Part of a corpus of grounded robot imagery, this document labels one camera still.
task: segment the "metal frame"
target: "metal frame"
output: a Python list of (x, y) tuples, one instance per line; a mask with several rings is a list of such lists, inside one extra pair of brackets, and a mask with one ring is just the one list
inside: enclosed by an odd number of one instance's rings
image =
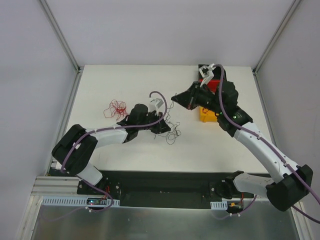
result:
[(257, 62), (255, 68), (253, 69), (254, 74), (261, 69), (261, 66), (264, 64), (267, 56), (269, 55), (270, 51), (274, 48), (276, 42), (278, 41), (280, 35), (283, 33), (284, 29), (288, 25), (290, 19), (297, 11), (298, 7), (301, 5), (303, 0), (294, 0), (289, 7), (288, 11), (285, 13), (282, 21), (280, 22), (278, 28), (276, 29), (275, 33), (273, 34), (271, 40), (269, 41), (268, 45), (266, 46), (262, 56), (260, 57), (259, 61)]
[[(258, 63), (256, 64), (256, 67), (253, 69), (253, 75), (255, 79), (255, 83), (257, 86), (258, 94), (261, 98), (261, 104), (264, 111), (264, 115), (266, 117), (266, 121), (268, 124), (268, 129), (270, 131), (270, 135), (272, 138), (272, 142), (275, 143), (274, 135), (272, 132), (272, 128), (270, 126), (269, 121), (269, 115), (268, 111), (266, 109), (265, 100), (262, 95), (261, 89), (259, 87), (259, 82), (256, 78), (257, 72), (261, 69), (261, 66), (263, 65), (264, 61), (266, 60), (268, 54), (275, 46), (275, 43), (279, 39), (281, 33), (284, 31), (286, 26), (288, 25), (288, 22), (292, 18), (293, 14), (296, 12), (298, 7), (301, 5), (301, 2), (303, 0), (294, 0), (286, 12), (285, 16), (283, 17), (279, 27), (275, 31), (274, 35), (272, 36), (271, 40), (269, 41), (266, 49), (264, 50), (261, 58), (259, 59)], [(39, 4), (41, 5), (41, 8), (43, 9), (56, 37), (58, 38), (61, 47), (63, 48), (64, 52), (66, 53), (69, 61), (71, 62), (72, 66), (74, 67), (76, 71), (76, 77), (74, 79), (72, 88), (69, 93), (69, 98), (67, 101), (67, 104), (64, 108), (64, 114), (63, 118), (61, 120), (61, 123), (59, 125), (58, 134), (55, 139), (55, 144), (58, 142), (58, 140), (62, 137), (62, 135), (66, 131), (66, 127), (68, 125), (69, 117), (71, 114), (72, 106), (75, 101), (76, 93), (79, 87), (79, 83), (82, 76), (83, 67), (80, 67), (77, 60), (75, 59), (75, 56), (73, 55), (70, 46), (65, 39), (58, 22), (56, 18), (54, 17), (54, 14), (52, 13), (50, 6), (48, 5), (46, 0), (38, 0)], [(52, 157), (48, 159), (47, 163), (47, 170), (50, 169), (51, 163), (52, 163)], [(31, 196), (29, 198), (29, 202), (27, 204), (27, 209), (25, 211), (22, 224), (18, 231), (17, 239), (22, 240), (29, 240), (32, 237), (33, 230), (36, 224), (36, 220), (38, 217), (39, 209), (41, 202), (43, 200), (43, 196), (73, 196), (77, 197), (77, 187), (79, 184), (79, 179), (77, 177), (52, 177), (52, 176), (38, 176), (35, 180), (34, 187), (31, 192)], [(81, 197), (97, 197), (97, 195), (80, 195)], [(296, 206), (303, 211), (304, 206), (302, 202), (298, 202)], [(297, 214), (295, 210), (292, 211), (292, 215), (299, 233), (299, 237), (301, 240), (312, 240), (312, 233), (310, 228), (310, 223), (307, 218), (302, 216), (301, 214)]]
[(48, 3), (46, 0), (38, 0), (44, 14), (46, 15), (56, 37), (58, 38), (60, 44), (61, 44), (61, 47), (63, 48), (65, 54), (67, 55), (69, 61), (71, 62), (71, 64), (73, 65), (75, 71), (78, 73), (79, 70), (80, 70), (80, 66), (74, 56), (74, 54), (72, 53), (70, 47), (69, 47), (69, 44), (67, 42), (67, 40), (65, 39), (65, 36), (64, 34), (62, 33), (59, 25), (58, 25), (58, 22), (54, 16), (54, 14), (52, 13)]
[[(76, 94), (77, 94), (78, 87), (79, 87), (79, 84), (80, 84), (80, 80), (81, 80), (81, 77), (82, 77), (82, 73), (83, 73), (83, 67), (81, 67), (79, 69), (79, 72), (76, 74), (75, 79), (73, 81), (72, 87), (71, 87), (70, 92), (69, 92), (69, 97), (68, 97), (67, 103), (66, 103), (66, 105), (64, 107), (64, 110), (63, 110), (63, 115), (62, 115), (62, 119), (60, 121), (60, 125), (59, 125), (59, 128), (58, 128), (58, 133), (56, 135), (56, 138), (55, 138), (55, 141), (54, 141), (54, 145), (52, 147), (54, 147), (59, 142), (59, 140), (62, 138), (62, 136), (66, 132), (68, 121), (69, 121), (69, 118), (70, 118), (70, 115), (71, 115), (71, 110), (72, 110), (72, 107), (74, 105), (74, 102), (75, 102), (75, 99), (76, 99)], [(46, 164), (47, 167), (46, 167), (45, 174), (47, 174), (49, 172), (52, 163), (56, 163), (56, 162), (57, 161), (51, 155), (48, 156), (48, 160), (47, 160), (47, 164)]]

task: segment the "red box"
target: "red box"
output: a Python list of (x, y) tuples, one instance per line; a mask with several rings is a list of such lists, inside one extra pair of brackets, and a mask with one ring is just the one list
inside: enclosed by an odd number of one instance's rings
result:
[(211, 79), (210, 82), (208, 82), (206, 85), (208, 86), (208, 88), (211, 90), (211, 92), (215, 93), (216, 89), (218, 87), (220, 83), (219, 79)]

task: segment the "white wall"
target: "white wall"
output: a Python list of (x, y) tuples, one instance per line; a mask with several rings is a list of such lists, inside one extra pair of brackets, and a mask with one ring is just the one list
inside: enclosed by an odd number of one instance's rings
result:
[(0, 239), (15, 239), (75, 72), (36, 0), (0, 2)]
[[(320, 195), (320, 1), (305, 0), (258, 72), (276, 144), (314, 172)], [(309, 214), (320, 219), (320, 206), (305, 198)], [(314, 239), (320, 226), (312, 224)]]
[(254, 66), (293, 0), (48, 0), (80, 65)]

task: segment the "white tabletop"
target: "white tabletop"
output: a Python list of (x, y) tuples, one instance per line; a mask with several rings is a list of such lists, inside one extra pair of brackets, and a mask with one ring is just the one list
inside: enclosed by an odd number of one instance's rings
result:
[[(238, 105), (270, 139), (255, 80), (250, 67), (225, 67), (228, 81), (239, 92)], [(103, 111), (111, 100), (125, 101), (128, 113), (137, 103), (148, 106), (149, 92), (161, 92), (170, 104), (171, 96), (181, 93), (198, 79), (198, 66), (173, 65), (86, 65), (68, 122), (84, 128), (115, 124), (116, 117), (105, 118)], [(96, 149), (90, 162), (100, 170), (166, 172), (266, 173), (260, 162), (218, 123), (199, 121), (199, 111), (178, 104), (170, 111), (171, 121), (180, 122), (173, 145), (150, 131), (125, 144)]]

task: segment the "red tangled wire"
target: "red tangled wire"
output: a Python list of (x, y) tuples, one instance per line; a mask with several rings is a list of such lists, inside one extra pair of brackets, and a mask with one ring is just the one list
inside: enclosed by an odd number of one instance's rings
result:
[[(118, 115), (116, 120), (119, 120), (121, 117), (125, 117), (126, 115), (128, 115), (126, 109), (127, 109), (127, 105), (124, 101), (117, 101), (113, 99), (110, 102), (109, 107), (103, 111), (103, 115), (106, 119), (112, 118), (115, 115)], [(107, 110), (110, 110), (111, 116), (106, 116)]]

